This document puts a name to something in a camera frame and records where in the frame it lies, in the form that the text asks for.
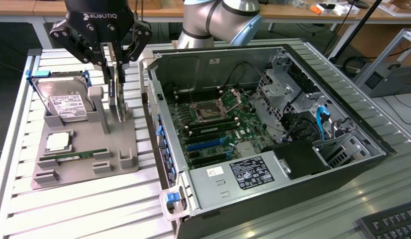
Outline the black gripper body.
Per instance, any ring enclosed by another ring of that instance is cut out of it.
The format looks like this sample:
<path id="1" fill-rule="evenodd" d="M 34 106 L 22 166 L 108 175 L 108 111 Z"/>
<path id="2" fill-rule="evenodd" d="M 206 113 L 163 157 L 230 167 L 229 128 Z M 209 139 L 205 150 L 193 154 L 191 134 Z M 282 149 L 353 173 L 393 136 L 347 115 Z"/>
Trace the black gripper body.
<path id="1" fill-rule="evenodd" d="M 68 27 L 87 39 L 90 47 L 111 43 L 123 49 L 123 39 L 135 23 L 127 0 L 67 0 Z"/>

